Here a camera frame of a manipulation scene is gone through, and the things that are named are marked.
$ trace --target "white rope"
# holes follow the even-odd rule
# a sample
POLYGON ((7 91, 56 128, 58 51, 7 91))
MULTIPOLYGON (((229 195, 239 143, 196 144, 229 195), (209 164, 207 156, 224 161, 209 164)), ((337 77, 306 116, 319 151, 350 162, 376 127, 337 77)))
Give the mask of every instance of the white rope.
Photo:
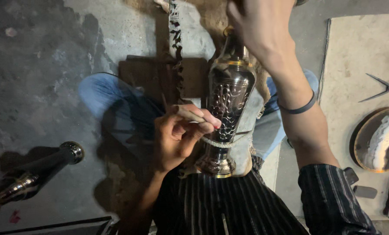
POLYGON ((235 140, 234 142, 232 143, 219 143, 219 142, 216 142, 216 141, 213 141, 211 139, 208 139, 206 138, 205 136, 202 137, 202 140, 204 142, 206 142, 207 144, 210 144, 214 147, 219 147, 219 148, 232 148, 234 147, 237 143, 241 142, 241 140, 244 140, 246 138, 251 138, 253 136, 253 132, 254 132, 254 127, 252 130, 248 131, 248 133, 244 134, 243 136, 241 136, 239 139, 235 140))

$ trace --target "black striped cloth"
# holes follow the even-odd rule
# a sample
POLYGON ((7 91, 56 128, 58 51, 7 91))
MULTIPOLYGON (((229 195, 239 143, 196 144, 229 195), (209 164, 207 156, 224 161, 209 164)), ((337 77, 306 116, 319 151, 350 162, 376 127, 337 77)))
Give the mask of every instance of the black striped cloth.
MULTIPOLYGON (((178 169, 164 179, 154 206, 157 234, 308 234, 260 176, 263 160, 253 156, 244 177, 216 179, 178 169)), ((300 171, 303 211, 311 234, 381 234, 361 210, 343 170, 330 165, 300 171)))

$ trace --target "round brass plate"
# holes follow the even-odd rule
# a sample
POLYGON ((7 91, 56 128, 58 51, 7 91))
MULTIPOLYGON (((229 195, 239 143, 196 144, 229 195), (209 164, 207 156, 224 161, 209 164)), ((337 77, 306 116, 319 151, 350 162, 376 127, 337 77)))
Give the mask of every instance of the round brass plate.
POLYGON ((354 133, 350 143, 354 161, 368 171, 389 171, 389 108, 370 114, 354 133))

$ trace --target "jeans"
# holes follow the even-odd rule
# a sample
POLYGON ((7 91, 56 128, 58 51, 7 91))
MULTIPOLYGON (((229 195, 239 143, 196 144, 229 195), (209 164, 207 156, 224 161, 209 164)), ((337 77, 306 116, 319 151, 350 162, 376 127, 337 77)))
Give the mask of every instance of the jeans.
MULTIPOLYGON (((316 92, 317 77, 307 69, 303 71, 316 92)), ((270 77, 267 86, 271 98, 265 104, 263 116, 256 121, 253 133, 256 155, 264 160, 286 136, 277 105, 277 90, 270 77)), ((142 160, 152 155, 154 119, 164 115, 161 105, 107 73, 92 74, 83 79, 78 93, 93 116, 137 158, 142 160)))

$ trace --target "concrete floor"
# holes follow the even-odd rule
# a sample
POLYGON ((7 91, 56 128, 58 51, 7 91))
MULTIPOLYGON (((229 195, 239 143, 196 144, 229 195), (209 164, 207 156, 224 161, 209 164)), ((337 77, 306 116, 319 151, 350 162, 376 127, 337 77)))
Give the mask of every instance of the concrete floor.
MULTIPOLYGON (((137 176, 121 166, 118 155, 105 163, 100 124, 76 88, 88 74, 116 73, 128 54, 156 55, 160 12, 148 0, 0 0, 0 178, 28 161, 24 156, 36 146, 72 140, 86 150, 85 161, 67 166, 34 198, 4 206, 0 231, 108 214, 115 185, 107 176, 127 179, 125 194, 135 188, 137 176), (8 28, 16 35, 6 35, 8 28), (14 210, 20 211, 16 224, 9 222, 14 210)), ((291 34, 302 66, 320 75, 326 19, 380 13, 389 13, 389 0, 310 0, 294 9, 291 34)), ((276 193, 300 216, 296 160, 284 143, 279 166, 276 193)))

